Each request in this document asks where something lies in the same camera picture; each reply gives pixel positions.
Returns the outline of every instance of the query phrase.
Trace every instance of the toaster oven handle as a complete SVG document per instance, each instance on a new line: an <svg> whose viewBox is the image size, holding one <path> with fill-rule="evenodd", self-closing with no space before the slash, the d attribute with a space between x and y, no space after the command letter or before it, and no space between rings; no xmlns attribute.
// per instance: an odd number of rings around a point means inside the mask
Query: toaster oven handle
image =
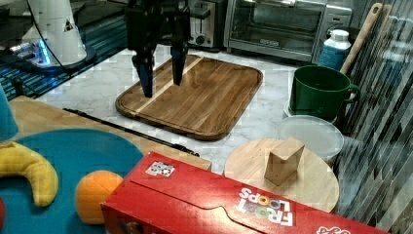
<svg viewBox="0 0 413 234"><path fill-rule="evenodd" d="M191 8L189 10L189 16L191 18L205 20L207 17L209 17L209 15L210 15L210 10L209 9Z"/></svg>
<svg viewBox="0 0 413 234"><path fill-rule="evenodd" d="M252 0L256 3L268 4L277 7L295 7L295 0Z"/></svg>

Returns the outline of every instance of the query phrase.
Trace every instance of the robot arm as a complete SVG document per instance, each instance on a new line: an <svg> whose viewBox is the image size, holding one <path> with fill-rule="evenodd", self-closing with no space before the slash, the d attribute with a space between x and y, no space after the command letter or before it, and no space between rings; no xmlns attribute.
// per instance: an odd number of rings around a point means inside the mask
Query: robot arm
<svg viewBox="0 0 413 234"><path fill-rule="evenodd" d="M70 0L0 0L0 6L27 3L34 23L11 51L40 70L75 67L87 56L75 25Z"/></svg>
<svg viewBox="0 0 413 234"><path fill-rule="evenodd" d="M173 83L180 85L190 37L188 0L130 0L126 8L128 49L136 51L133 66L146 97L152 97L154 52L161 40L170 40ZM171 37L163 34L167 27Z"/></svg>

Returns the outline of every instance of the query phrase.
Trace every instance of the wooden stick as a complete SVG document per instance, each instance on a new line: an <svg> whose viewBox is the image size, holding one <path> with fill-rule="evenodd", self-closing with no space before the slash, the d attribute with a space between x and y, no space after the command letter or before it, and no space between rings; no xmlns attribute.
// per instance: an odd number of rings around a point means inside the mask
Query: wooden stick
<svg viewBox="0 0 413 234"><path fill-rule="evenodd" d="M350 66L352 65L353 61L356 59L358 52L360 51L362 45L364 44L365 38L370 33L371 28L373 27L374 23L376 22L377 17L379 16L380 12L382 11L383 4L375 3L370 12L367 15L367 18L364 21L364 24L361 27L360 32L356 38L355 43L353 44L352 48L350 49L350 53L347 56L346 60L344 61L343 66L341 67L340 72L343 74L347 74Z"/></svg>

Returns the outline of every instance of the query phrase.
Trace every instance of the white bottle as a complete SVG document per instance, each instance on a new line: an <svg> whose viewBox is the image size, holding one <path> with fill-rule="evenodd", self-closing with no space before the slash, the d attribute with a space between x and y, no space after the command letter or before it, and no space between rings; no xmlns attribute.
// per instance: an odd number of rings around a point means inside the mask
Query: white bottle
<svg viewBox="0 0 413 234"><path fill-rule="evenodd" d="M352 47L348 38L349 32L340 29L332 30L331 37L324 42L322 47L319 65L340 70Z"/></svg>

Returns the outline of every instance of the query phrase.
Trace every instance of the wall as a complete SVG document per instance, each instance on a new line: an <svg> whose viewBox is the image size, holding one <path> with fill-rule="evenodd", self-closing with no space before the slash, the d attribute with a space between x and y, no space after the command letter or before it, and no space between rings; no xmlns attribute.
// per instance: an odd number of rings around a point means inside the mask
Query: wall
<svg viewBox="0 0 413 234"><path fill-rule="evenodd" d="M350 140L334 168L339 215L413 233L413 1L384 0L352 76L363 96L348 107Z"/></svg>

